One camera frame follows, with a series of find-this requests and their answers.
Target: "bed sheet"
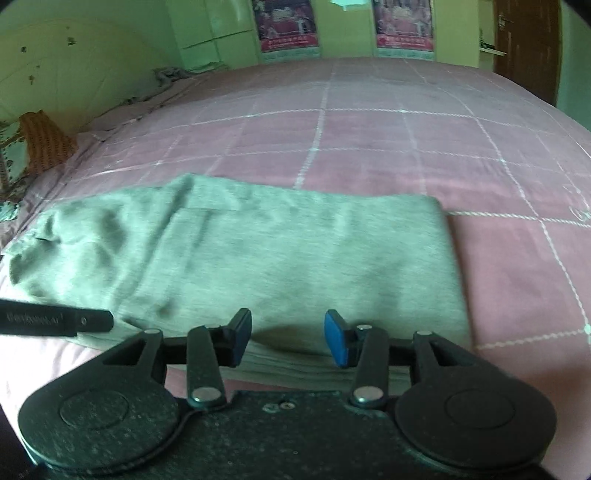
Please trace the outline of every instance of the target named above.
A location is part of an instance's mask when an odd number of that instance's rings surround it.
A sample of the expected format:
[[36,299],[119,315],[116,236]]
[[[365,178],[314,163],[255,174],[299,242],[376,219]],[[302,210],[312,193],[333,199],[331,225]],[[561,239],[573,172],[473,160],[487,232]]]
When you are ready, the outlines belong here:
[[[55,202],[187,172],[435,196],[449,214],[476,349],[554,403],[545,466],[564,480],[591,473],[590,132],[509,80],[427,61],[257,66],[175,89],[161,108],[124,107],[91,125],[80,152],[0,226],[0,241]],[[0,403],[12,424],[27,395],[93,354],[1,338]],[[182,393],[182,383],[172,371],[167,386]]]

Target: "mattress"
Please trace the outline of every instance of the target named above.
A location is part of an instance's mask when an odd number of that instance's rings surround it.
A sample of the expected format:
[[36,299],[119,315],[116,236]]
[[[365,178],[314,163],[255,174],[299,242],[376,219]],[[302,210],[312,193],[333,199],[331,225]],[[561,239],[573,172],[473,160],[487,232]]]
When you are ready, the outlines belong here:
[[[2,245],[56,202],[187,172],[438,198],[477,351],[554,403],[545,466],[565,480],[591,473],[591,133],[552,106],[468,67],[316,60],[179,81],[97,119],[79,144],[33,184],[19,218],[0,225]],[[0,296],[6,281],[0,264]],[[30,393],[96,353],[0,338],[0,403],[12,425]],[[183,381],[171,370],[167,387],[182,395]]]

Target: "wooden door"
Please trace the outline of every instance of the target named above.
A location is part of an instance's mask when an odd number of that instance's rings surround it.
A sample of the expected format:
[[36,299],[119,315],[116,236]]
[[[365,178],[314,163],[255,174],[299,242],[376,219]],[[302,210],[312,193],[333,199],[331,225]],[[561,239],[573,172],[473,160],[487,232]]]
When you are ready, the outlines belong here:
[[495,72],[554,105],[560,67],[559,0],[495,0]]

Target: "headboard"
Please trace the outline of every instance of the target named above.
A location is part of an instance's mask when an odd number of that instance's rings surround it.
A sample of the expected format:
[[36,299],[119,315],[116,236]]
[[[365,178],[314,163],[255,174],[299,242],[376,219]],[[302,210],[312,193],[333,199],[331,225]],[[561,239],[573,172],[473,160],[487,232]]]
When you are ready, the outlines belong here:
[[133,32],[92,20],[51,20],[0,35],[0,121],[45,110],[69,133],[155,87],[163,55]]

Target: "white shelf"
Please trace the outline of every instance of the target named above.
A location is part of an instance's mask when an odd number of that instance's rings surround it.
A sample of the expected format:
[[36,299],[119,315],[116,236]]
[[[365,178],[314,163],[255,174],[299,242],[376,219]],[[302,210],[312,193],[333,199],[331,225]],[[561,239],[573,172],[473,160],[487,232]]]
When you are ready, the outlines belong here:
[[498,55],[499,57],[504,57],[505,55],[507,55],[504,51],[493,50],[492,48],[480,47],[480,51],[483,51],[485,53],[492,53],[493,55]]

